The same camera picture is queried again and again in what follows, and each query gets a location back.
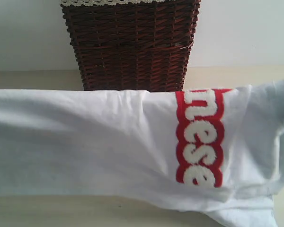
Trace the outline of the white t-shirt with red lettering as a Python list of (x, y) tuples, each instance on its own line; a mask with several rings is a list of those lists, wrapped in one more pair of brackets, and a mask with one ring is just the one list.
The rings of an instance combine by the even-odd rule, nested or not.
[(116, 195), (274, 227), (284, 80), (176, 92), (0, 89), (0, 196)]

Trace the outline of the dark red wicker basket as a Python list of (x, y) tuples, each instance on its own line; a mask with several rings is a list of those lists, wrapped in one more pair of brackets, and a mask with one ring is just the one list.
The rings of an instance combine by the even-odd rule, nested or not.
[(183, 88), (199, 1), (61, 8), (85, 90)]

